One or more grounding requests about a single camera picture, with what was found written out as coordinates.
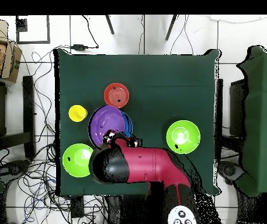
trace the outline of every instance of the white floor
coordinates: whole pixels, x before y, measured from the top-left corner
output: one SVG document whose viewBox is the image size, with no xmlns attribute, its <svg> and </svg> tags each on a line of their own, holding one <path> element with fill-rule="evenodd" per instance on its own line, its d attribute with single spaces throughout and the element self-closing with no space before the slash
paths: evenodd
<svg viewBox="0 0 267 224">
<path fill-rule="evenodd" d="M 90 30 L 99 44 L 99 49 L 87 50 L 84 52 L 76 52 L 73 54 L 138 54 L 138 44 L 143 32 L 141 25 L 142 15 L 111 15 L 112 26 L 115 34 L 111 35 L 105 16 L 86 16 L 89 19 Z M 230 124 L 229 116 L 229 86 L 233 81 L 240 80 L 243 77 L 242 72 L 236 67 L 237 63 L 244 60 L 247 54 L 247 48 L 252 45 L 262 45 L 267 49 L 267 18 L 259 15 L 218 15 L 212 16 L 214 20 L 210 20 L 209 15 L 190 15 L 187 25 L 186 34 L 193 47 L 194 55 L 202 55 L 209 49 L 220 49 L 222 52 L 219 65 L 220 78 L 224 79 L 224 94 L 223 94 L 223 126 L 228 127 Z M 28 16 L 28 34 L 20 35 L 24 41 L 44 39 L 45 38 L 45 16 Z M 15 16 L 0 16 L 0 19 L 5 20 L 9 24 L 9 38 L 16 40 Z M 168 41 L 165 41 L 165 36 L 172 15 L 146 15 L 145 16 L 145 54 L 170 54 L 171 47 L 181 32 L 185 15 L 180 15 L 172 30 Z M 172 49 L 172 54 L 191 54 L 192 49 L 183 31 L 177 39 Z M 42 63 L 34 63 L 39 60 L 37 54 L 41 57 L 46 55 L 54 47 L 73 44 L 84 44 L 93 47 L 95 43 L 88 32 L 86 20 L 82 16 L 50 16 L 50 44 L 24 44 L 19 45 L 22 49 L 25 59 L 22 58 L 20 64 L 18 81 L 11 86 L 7 94 L 6 107 L 6 127 L 8 134 L 23 131 L 22 120 L 22 77 L 28 75 L 28 69 L 31 74 L 37 70 L 34 78 L 44 75 L 49 70 L 50 73 L 43 76 L 37 81 L 39 91 L 47 95 L 52 102 L 50 114 L 48 115 L 48 123 L 54 127 L 54 69 L 53 55 L 45 56 Z M 144 42 L 141 38 L 140 54 L 143 53 Z M 50 102 L 41 96 L 42 104 L 45 109 L 49 109 Z M 42 111 L 36 106 L 36 135 L 39 136 L 44 126 Z M 45 146 L 48 142 L 53 142 L 53 136 L 43 136 L 37 143 L 37 150 Z M 14 158 L 23 158 L 23 146 L 11 148 L 11 153 L 5 159 L 6 161 Z M 223 156 L 234 154 L 227 150 L 223 150 Z M 45 159 L 46 153 L 39 154 L 37 159 Z M 219 212 L 223 224 L 235 224 L 237 218 L 237 196 L 233 186 L 228 186 L 223 178 L 218 176 L 217 185 L 221 189 L 221 194 L 215 196 L 215 205 Z M 20 181 L 20 187 L 25 191 L 28 188 Z M 8 192 L 7 213 L 10 221 L 20 224 L 24 218 L 24 204 L 27 195 L 20 190 L 17 182 L 12 183 Z M 47 215 L 47 209 L 36 210 L 36 216 L 32 214 L 35 221 L 27 224 L 41 224 L 41 221 Z M 48 224 L 68 224 L 61 213 L 53 212 L 48 218 Z"/>
</svg>

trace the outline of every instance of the blue bowl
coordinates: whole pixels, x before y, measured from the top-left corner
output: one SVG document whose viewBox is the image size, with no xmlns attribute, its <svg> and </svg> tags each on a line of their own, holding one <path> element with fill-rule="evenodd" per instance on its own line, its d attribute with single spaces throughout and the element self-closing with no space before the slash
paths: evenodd
<svg viewBox="0 0 267 224">
<path fill-rule="evenodd" d="M 129 116 L 126 113 L 124 113 L 122 111 L 121 111 L 121 113 L 122 113 L 122 116 L 123 116 L 124 122 L 125 122 L 125 132 L 124 132 L 124 134 L 125 134 L 126 137 L 130 137 L 131 134 L 132 134 L 132 130 L 133 130 L 132 121 L 131 121 L 131 119 L 129 118 Z"/>
</svg>

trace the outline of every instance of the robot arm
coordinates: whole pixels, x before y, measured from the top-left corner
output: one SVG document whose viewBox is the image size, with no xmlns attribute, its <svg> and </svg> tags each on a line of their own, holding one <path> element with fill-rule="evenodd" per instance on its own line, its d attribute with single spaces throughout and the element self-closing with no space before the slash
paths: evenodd
<svg viewBox="0 0 267 224">
<path fill-rule="evenodd" d="M 191 182 L 183 164 L 166 149 L 135 147 L 123 136 L 104 143 L 91 156 L 89 169 L 99 183 L 164 184 L 164 224 L 196 224 Z"/>
</svg>

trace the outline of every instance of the purple bowl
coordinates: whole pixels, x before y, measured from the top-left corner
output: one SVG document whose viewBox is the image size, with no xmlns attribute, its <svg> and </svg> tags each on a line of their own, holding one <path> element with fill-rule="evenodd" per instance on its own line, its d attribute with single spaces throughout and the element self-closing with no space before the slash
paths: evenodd
<svg viewBox="0 0 267 224">
<path fill-rule="evenodd" d="M 108 130 L 125 132 L 125 121 L 117 108 L 102 106 L 94 111 L 89 119 L 89 139 L 95 146 L 99 146 Z"/>
</svg>

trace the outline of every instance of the power adapter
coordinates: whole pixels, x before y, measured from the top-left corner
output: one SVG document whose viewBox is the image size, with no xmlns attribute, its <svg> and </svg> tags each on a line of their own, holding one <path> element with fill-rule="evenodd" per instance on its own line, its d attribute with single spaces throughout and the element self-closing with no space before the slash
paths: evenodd
<svg viewBox="0 0 267 224">
<path fill-rule="evenodd" d="M 86 49 L 99 48 L 99 46 L 97 45 L 96 47 L 88 47 L 88 46 L 82 45 L 82 44 L 74 44 L 70 48 L 75 50 L 75 51 L 85 51 Z"/>
</svg>

